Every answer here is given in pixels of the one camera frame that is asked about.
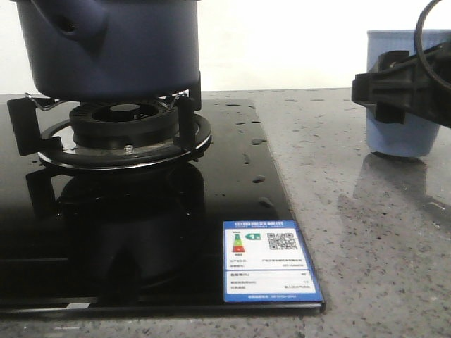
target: energy efficiency label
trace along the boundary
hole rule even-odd
[[[224,222],[224,301],[323,301],[295,221]]]

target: gas stove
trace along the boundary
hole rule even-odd
[[[183,139],[170,101],[41,111],[54,102],[2,99],[1,315],[325,308],[251,101],[204,101]],[[85,137],[96,121],[114,128],[112,115],[164,115],[163,132],[135,133],[137,146]],[[33,125],[25,136],[19,120]]]

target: granite countertop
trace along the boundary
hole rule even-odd
[[[309,317],[10,320],[2,337],[450,337],[451,131],[430,155],[370,154],[349,89],[205,92],[251,99],[328,301]]]

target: blue container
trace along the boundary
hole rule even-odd
[[[425,30],[423,47],[430,48],[451,38],[450,30]],[[379,55],[387,51],[409,51],[415,53],[413,30],[368,31],[368,70]],[[371,151],[403,157],[420,157],[429,154],[437,137],[439,125],[411,113],[406,113],[404,124],[381,123],[367,109],[366,143]]]

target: burner cap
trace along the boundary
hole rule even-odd
[[[70,112],[76,144],[93,149],[148,146],[178,131],[176,108],[155,100],[86,103]]]

